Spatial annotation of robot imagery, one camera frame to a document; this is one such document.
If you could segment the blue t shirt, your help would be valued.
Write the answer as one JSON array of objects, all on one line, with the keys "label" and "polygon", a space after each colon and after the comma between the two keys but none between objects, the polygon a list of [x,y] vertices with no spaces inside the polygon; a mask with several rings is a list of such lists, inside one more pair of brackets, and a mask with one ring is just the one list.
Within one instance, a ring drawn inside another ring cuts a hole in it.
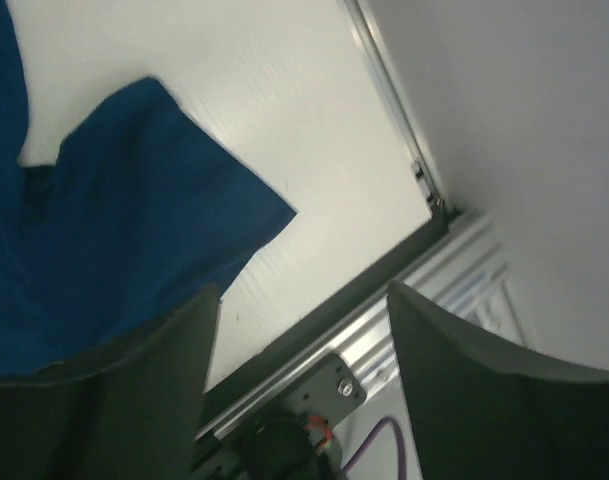
[{"label": "blue t shirt", "polygon": [[294,218],[153,77],[103,100],[52,165],[19,163],[22,58],[0,1],[0,377],[30,374],[225,291]]}]

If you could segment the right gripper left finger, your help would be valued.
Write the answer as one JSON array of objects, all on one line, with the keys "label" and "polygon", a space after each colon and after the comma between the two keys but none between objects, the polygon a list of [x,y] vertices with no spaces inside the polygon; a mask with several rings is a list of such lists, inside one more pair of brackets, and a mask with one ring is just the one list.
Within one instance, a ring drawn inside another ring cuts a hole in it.
[{"label": "right gripper left finger", "polygon": [[218,322],[202,289],[164,318],[0,378],[0,479],[187,479]]}]

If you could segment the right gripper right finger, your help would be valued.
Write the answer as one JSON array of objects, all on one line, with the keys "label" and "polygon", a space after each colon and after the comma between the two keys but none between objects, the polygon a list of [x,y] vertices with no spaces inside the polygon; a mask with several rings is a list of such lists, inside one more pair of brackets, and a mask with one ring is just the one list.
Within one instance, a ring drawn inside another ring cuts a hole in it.
[{"label": "right gripper right finger", "polygon": [[609,371],[520,346],[400,282],[391,333],[426,479],[609,479]]}]

